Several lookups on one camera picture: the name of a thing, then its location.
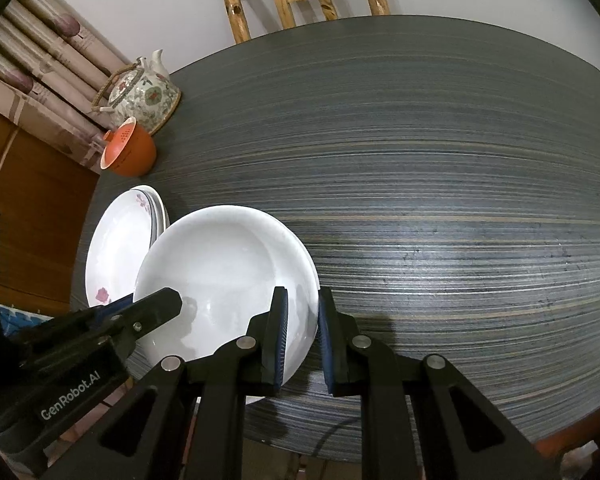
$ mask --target silver rivet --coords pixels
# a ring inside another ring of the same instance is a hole
[[[165,357],[161,362],[160,366],[165,372],[173,372],[177,370],[180,366],[180,359],[175,355],[170,355],[169,357]]]
[[[235,343],[238,345],[238,348],[242,348],[243,350],[248,350],[256,346],[256,340],[250,335],[243,335]]]
[[[445,358],[442,355],[432,354],[427,357],[427,366],[435,370],[442,370],[445,367]]]
[[[369,348],[371,346],[371,338],[366,335],[357,335],[351,342],[356,348]]]

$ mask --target orange tea bowl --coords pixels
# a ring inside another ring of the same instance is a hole
[[[108,145],[102,152],[100,167],[121,176],[141,176],[155,162],[155,144],[149,133],[129,117],[115,131],[108,131],[104,140]]]

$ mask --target teapot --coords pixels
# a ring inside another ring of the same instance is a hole
[[[116,127],[135,117],[153,135],[171,117],[182,95],[171,82],[161,57],[162,50],[156,50],[151,60],[139,57],[135,63],[116,70],[93,99],[91,108],[111,113]],[[99,106],[100,99],[120,75],[109,95],[109,105]]]

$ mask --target curtain fold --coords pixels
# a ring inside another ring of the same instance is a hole
[[[125,65],[61,0],[12,0],[0,17],[0,114],[100,172],[114,123],[91,102]]]

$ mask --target woven rope handle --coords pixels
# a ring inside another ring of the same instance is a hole
[[[111,83],[113,83],[113,80],[115,78],[117,78],[120,74],[129,72],[129,70],[133,70],[133,69],[137,68],[139,65],[140,65],[140,58],[136,59],[135,63],[129,63],[128,65],[125,65],[122,68],[117,69],[113,74],[111,74],[109,76],[109,79],[107,79],[107,82],[104,83],[104,86],[96,94],[96,97],[94,97],[93,101],[91,101],[91,111],[97,112],[98,110],[100,110],[100,99],[102,99],[102,97],[104,96],[104,92],[106,92],[107,89],[111,86]]]

